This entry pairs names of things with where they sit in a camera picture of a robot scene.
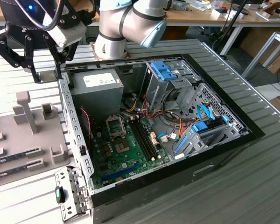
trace workbench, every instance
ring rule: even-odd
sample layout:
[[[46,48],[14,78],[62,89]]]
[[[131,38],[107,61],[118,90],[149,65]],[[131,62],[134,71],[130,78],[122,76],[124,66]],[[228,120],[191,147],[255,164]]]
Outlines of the workbench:
[[[229,9],[231,4],[229,1],[224,0],[224,5]],[[82,9],[92,10],[92,4],[90,0],[80,0],[77,5],[75,5],[77,11]],[[256,9],[248,9],[250,14],[244,15],[242,19],[237,19],[234,23],[234,30],[230,35],[227,43],[221,51],[221,55],[226,55],[235,42],[236,38],[240,34],[241,30],[244,27],[280,27],[280,22],[268,22],[260,16],[256,15]],[[171,27],[222,27],[224,26],[226,19],[218,18],[214,19],[211,17],[211,9],[200,11],[199,9],[193,8],[188,5],[187,11],[177,11],[177,10],[168,10],[166,12],[166,21],[167,26]],[[91,26],[98,26],[99,15],[97,14],[94,18],[94,22]],[[4,26],[4,17],[0,9],[0,26]]]
[[[128,43],[128,49],[132,58],[168,53],[190,54],[266,136],[225,167],[107,224],[280,223],[279,111],[198,40],[162,41],[152,49]],[[38,70],[54,69],[48,50],[37,51],[34,61]],[[79,46],[71,63],[87,61],[95,61],[92,49]],[[52,103],[57,107],[65,140],[69,142],[57,82],[35,84],[29,73],[11,67],[0,57],[0,115],[11,113],[17,91],[30,92],[32,108],[38,108],[43,103]],[[57,170],[1,186],[0,223],[61,224],[61,212],[54,193],[54,173]],[[69,223],[88,224],[90,218],[83,216]]]

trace blue plastic clip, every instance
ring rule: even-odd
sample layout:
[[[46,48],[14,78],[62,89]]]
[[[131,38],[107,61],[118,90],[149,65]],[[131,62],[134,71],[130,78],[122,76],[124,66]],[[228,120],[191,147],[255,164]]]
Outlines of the blue plastic clip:
[[[206,126],[206,124],[202,121],[202,122],[193,124],[192,128],[193,128],[193,130],[194,130],[195,132],[199,132],[199,131],[202,131],[202,130],[204,130],[204,129],[207,129],[207,126]]]
[[[177,79],[176,75],[173,75],[169,67],[162,61],[151,62],[152,67],[158,73],[162,81]]]
[[[222,119],[223,119],[223,121],[225,121],[225,123],[228,123],[228,121],[229,121],[229,117],[227,115],[224,115],[222,117]]]

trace motherboard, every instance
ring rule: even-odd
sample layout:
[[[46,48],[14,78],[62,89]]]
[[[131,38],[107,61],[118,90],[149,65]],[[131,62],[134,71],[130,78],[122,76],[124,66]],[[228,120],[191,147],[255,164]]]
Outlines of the motherboard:
[[[130,176],[145,172],[170,161],[160,144],[153,145],[150,133],[153,132],[147,118],[123,120],[124,127],[114,120],[109,125],[95,128],[96,133],[91,141],[93,150],[93,184],[99,189],[111,183],[119,182]],[[111,140],[110,134],[126,132],[124,138]]]

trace metal bracket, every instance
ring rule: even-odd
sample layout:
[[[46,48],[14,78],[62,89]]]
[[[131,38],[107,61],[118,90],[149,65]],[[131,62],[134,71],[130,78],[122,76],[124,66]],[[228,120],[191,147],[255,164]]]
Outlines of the metal bracket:
[[[62,190],[62,192],[56,191],[56,198],[60,203],[64,222],[90,210],[91,202],[81,169],[64,167],[55,173],[55,180],[59,190]],[[64,201],[58,201],[61,194],[64,196]]]

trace slotted metal surface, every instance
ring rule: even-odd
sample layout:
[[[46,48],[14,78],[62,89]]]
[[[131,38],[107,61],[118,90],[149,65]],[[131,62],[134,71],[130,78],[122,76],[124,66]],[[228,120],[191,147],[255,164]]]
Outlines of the slotted metal surface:
[[[128,47],[132,57],[190,53],[266,136],[226,167],[108,223],[280,223],[280,115],[276,110],[198,40],[164,41],[153,49],[133,43]],[[73,62],[94,60],[92,50],[81,46]],[[53,68],[48,51],[38,51],[35,61],[39,69]],[[11,112],[14,93],[24,90],[30,90],[33,108],[53,102],[61,111],[57,83],[34,84],[29,73],[12,68],[0,57],[0,115]],[[0,187],[0,222],[62,223],[53,173],[51,170]],[[90,223],[90,218],[84,216],[75,223]]]

